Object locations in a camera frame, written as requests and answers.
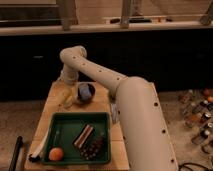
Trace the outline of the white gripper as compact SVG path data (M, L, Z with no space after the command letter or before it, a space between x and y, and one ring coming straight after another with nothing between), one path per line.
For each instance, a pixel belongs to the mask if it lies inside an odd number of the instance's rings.
M74 85L78 81L78 72L72 69L63 69L61 72L61 80L67 85Z

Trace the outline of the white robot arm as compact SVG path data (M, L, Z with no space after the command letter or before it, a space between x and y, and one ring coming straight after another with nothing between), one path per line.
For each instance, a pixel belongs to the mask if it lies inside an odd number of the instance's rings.
M115 98L130 171L178 171L174 148L152 83L128 77L86 59L83 46L60 52L62 80L71 84L82 72L109 90Z

